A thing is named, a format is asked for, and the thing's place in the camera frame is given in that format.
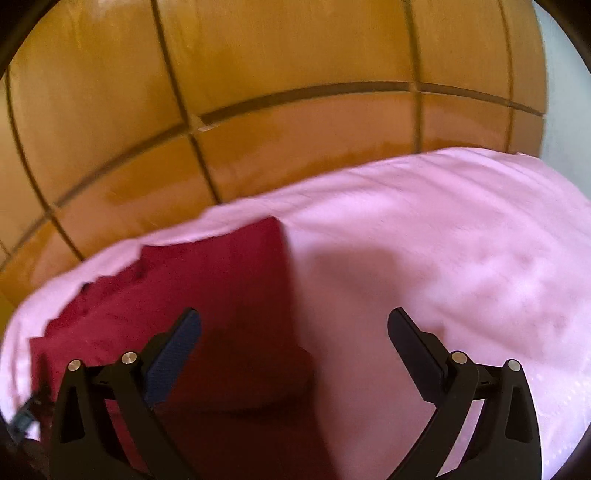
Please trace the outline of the pink bedspread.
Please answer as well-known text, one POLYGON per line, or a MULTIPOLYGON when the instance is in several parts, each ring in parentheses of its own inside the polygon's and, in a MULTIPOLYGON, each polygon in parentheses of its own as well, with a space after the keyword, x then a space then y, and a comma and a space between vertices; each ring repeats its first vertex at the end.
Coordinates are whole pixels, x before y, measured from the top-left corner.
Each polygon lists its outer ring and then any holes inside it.
POLYGON ((16 310, 1 354, 2 412, 30 395, 29 339, 83 284, 118 273, 144 246, 266 216, 287 233, 297 328, 318 362, 318 415, 342 478, 390 472, 429 418, 387 337, 396 307, 478 362, 517 359, 538 416, 543 477, 566 463, 590 423, 590 203, 541 160, 483 149, 342 170, 102 251, 16 310))

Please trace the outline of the dark red garment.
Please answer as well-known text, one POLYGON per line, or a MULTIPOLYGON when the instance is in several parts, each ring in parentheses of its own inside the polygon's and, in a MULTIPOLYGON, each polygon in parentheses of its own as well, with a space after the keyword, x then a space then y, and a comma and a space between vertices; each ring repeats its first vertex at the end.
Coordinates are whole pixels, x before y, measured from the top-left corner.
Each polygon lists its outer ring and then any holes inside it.
POLYGON ((266 218, 191 243, 145 246, 137 260, 82 284, 30 341, 31 386, 56 393, 67 363, 139 350, 188 308, 201 335, 155 413, 204 479, 332 479, 312 383, 294 332, 283 228, 266 218))

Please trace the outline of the wooden wardrobe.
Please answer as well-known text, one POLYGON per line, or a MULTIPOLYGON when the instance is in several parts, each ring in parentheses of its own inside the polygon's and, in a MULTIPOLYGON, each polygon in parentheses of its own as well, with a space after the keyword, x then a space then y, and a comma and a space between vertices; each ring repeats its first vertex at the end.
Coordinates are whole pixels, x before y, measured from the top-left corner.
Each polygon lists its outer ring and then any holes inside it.
POLYGON ((530 1, 5 1, 1 297, 329 170, 537 155, 530 1))

